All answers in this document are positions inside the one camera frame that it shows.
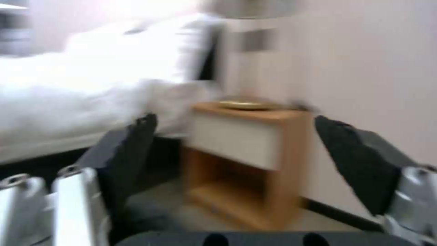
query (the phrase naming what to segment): bed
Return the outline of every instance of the bed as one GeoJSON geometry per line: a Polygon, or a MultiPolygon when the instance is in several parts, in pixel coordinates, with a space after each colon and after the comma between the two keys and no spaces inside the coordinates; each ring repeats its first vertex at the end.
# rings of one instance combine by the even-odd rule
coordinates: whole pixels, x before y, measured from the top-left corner
{"type": "MultiPolygon", "coordinates": [[[[217,95],[219,85],[215,81],[215,51],[221,25],[215,26],[208,33],[210,45],[200,60],[202,64],[191,83],[202,84],[207,90],[214,90],[217,95]]],[[[94,145],[105,131],[55,139],[38,145],[2,146],[0,148],[0,179],[12,174],[26,172],[33,176],[45,178],[48,184],[55,178],[57,170],[73,164],[90,146],[94,145]]],[[[154,137],[147,158],[147,172],[140,180],[140,186],[150,186],[179,173],[179,149],[183,131],[174,127],[163,126],[154,137]]]]}

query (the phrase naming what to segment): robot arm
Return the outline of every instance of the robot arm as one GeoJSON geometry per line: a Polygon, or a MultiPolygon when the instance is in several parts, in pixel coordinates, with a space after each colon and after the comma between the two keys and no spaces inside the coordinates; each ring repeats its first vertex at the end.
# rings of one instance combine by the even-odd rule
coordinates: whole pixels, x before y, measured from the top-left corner
{"type": "Polygon", "coordinates": [[[69,166],[47,194],[41,178],[16,175],[0,190],[0,246],[108,246],[111,228],[94,169],[69,166]]]}
{"type": "Polygon", "coordinates": [[[437,236],[437,173],[419,166],[376,133],[323,116],[317,133],[338,172],[388,234],[421,245],[437,236]]]}

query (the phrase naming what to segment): lampshade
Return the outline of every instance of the lampshade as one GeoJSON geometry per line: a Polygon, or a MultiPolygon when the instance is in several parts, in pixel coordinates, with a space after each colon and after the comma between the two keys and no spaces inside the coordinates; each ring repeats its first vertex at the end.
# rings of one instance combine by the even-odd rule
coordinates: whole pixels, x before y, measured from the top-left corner
{"type": "Polygon", "coordinates": [[[290,14],[293,0],[217,0],[216,13],[229,19],[266,19],[290,14]]]}

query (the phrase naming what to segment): baseboard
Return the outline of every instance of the baseboard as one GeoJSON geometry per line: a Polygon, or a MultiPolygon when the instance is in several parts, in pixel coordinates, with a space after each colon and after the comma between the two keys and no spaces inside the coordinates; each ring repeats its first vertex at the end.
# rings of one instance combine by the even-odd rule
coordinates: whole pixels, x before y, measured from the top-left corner
{"type": "Polygon", "coordinates": [[[383,231],[381,225],[374,221],[367,220],[360,216],[350,214],[338,208],[331,207],[329,205],[308,198],[304,198],[304,201],[306,203],[305,208],[307,210],[313,211],[318,214],[322,214],[328,218],[342,222],[346,225],[350,225],[362,231],[368,231],[368,232],[383,231]]]}

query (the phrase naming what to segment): gold plate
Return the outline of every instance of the gold plate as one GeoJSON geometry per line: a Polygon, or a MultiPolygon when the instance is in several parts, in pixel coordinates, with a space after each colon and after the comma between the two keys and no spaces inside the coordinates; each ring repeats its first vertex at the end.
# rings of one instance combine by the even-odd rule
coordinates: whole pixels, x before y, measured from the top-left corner
{"type": "Polygon", "coordinates": [[[276,103],[257,100],[221,100],[218,102],[218,104],[221,107],[228,109],[272,110],[279,108],[279,105],[276,103]]]}

